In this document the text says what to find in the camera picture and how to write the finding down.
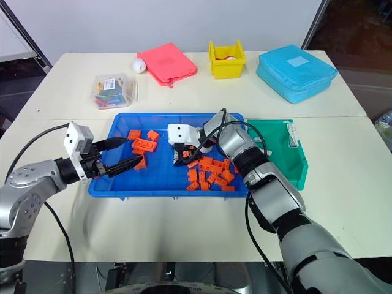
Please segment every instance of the clear plastic box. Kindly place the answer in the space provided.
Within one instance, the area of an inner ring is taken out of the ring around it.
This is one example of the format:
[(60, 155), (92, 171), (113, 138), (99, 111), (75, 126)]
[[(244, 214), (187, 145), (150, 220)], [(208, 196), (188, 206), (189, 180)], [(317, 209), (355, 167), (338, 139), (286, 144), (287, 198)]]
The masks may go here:
[(124, 73), (98, 75), (92, 84), (91, 97), (98, 109), (126, 107), (136, 101), (137, 85)]

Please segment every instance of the white table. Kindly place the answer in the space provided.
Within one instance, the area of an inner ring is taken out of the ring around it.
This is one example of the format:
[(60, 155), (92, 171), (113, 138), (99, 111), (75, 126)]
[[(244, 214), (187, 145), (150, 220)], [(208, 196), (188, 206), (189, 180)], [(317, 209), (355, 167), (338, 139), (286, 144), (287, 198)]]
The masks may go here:
[[(247, 53), (248, 68), (253, 66), (250, 58), (253, 55), (257, 54)], [(211, 103), (200, 105), (200, 112), (216, 111), (226, 106), (229, 111), (234, 109), (246, 118), (285, 117), (277, 107), (285, 105), (283, 99), (278, 101), (278, 96), (258, 78), (254, 80), (258, 86), (252, 86), (251, 72), (254, 68), (239, 80), (215, 81), (198, 64), (198, 75), (175, 84), (174, 89), (157, 86), (152, 77), (142, 75), (138, 78), (140, 101), (129, 109), (95, 110), (86, 98), (89, 85), (85, 87), (85, 93), (78, 96), (79, 105), (70, 107), (65, 100), (58, 100), (57, 97), (64, 97), (64, 93), (60, 89), (54, 91), (53, 84), (59, 85), (61, 80), (68, 79), (71, 69), (83, 72), (92, 60), (101, 60), (105, 67), (110, 67), (110, 62), (104, 61), (108, 58), (111, 61), (118, 59), (118, 68), (113, 66), (113, 72), (125, 71), (129, 65), (122, 64), (125, 56), (132, 59), (132, 55), (122, 54), (65, 55), (0, 140), (0, 180), (4, 180), (12, 159), (31, 137), (71, 119), (89, 126), (95, 139), (101, 140), (107, 137), (113, 117), (118, 112), (194, 112), (195, 109), (190, 109), (179, 98), (179, 93), (185, 95), (188, 92), (185, 97), (196, 97), (194, 91), (199, 91), (198, 85), (201, 84), (196, 82), (198, 79), (209, 85), (217, 83), (238, 90), (242, 85), (247, 92), (240, 100), (234, 99), (234, 96), (227, 98), (230, 91), (225, 86), (216, 86), (220, 90), (213, 88), (212, 91), (222, 91), (224, 95), (217, 95)], [(81, 62), (78, 70), (74, 58)], [(96, 70), (93, 75), (102, 73)], [(72, 98), (76, 95), (75, 89), (82, 88), (82, 83), (76, 83), (61, 89), (70, 95), (69, 102), (76, 101)], [(269, 107), (251, 107), (250, 102), (257, 103), (256, 97)], [(327, 103), (328, 97), (334, 107)], [(387, 233), (392, 232), (392, 155), (340, 77), (328, 92), (303, 103), (288, 104), (282, 109), (287, 115), (285, 118), (294, 118), (309, 163), (305, 188), (301, 193), (309, 217), (329, 230), (354, 258), (392, 255), (392, 236)], [(37, 107), (41, 110), (39, 113), (36, 112)], [(19, 164), (66, 157), (62, 146), (64, 134), (63, 130), (59, 130), (41, 138), (28, 149)], [(69, 233), (78, 262), (261, 259), (246, 232), (243, 198), (226, 201), (221, 198), (131, 198), (122, 202), (116, 198), (92, 198), (87, 188), (75, 183), (49, 199)], [(253, 215), (250, 216), (254, 234), (266, 255), (271, 260), (282, 260), (276, 236), (261, 230)], [(42, 208), (30, 234), (25, 257), (31, 260), (69, 260), (64, 237), (45, 208)]]

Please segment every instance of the pink pouch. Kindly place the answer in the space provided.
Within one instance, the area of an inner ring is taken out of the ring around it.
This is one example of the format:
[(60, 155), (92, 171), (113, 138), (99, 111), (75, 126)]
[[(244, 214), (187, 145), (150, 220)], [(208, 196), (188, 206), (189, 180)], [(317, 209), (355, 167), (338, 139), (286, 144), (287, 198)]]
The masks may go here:
[(197, 66), (173, 43), (137, 53), (146, 63), (148, 71), (161, 86), (172, 84), (197, 73)]

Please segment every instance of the white label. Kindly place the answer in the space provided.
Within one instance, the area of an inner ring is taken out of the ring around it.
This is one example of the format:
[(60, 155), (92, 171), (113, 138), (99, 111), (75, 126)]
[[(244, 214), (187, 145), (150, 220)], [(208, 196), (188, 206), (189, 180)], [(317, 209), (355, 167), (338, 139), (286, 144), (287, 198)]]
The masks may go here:
[(298, 67), (298, 66), (302, 66), (305, 63), (308, 63), (309, 60), (303, 58), (302, 56), (299, 56), (299, 57), (289, 59), (287, 62), (290, 63), (293, 67)]
[(115, 88), (115, 85), (116, 85), (116, 79), (108, 78), (107, 80), (105, 80), (104, 90), (112, 90)]

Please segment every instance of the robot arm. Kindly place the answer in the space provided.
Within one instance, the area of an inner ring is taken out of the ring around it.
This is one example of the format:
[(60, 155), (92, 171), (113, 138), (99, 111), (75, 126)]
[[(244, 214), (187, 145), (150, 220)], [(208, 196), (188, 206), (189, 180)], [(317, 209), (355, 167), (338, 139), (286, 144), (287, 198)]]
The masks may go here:
[(108, 167), (100, 161), (100, 152), (116, 148), (127, 139), (110, 138), (96, 143), (92, 140), (87, 127), (71, 122), (64, 141), (70, 158), (22, 166), (0, 188), (0, 288), (4, 293), (6, 290), (14, 293), (20, 285), (27, 238), (49, 197), (79, 180), (125, 172), (141, 160), (131, 157)]
[(239, 170), (251, 192), (249, 207), (261, 228), (279, 237), (294, 293), (386, 293), (331, 234), (305, 215), (300, 193), (268, 161), (240, 124), (223, 127), (219, 142), (216, 141), (221, 122), (236, 120), (230, 114), (224, 115), (222, 111), (217, 113), (191, 137), (203, 142), (203, 138), (215, 132), (208, 143), (218, 143)]

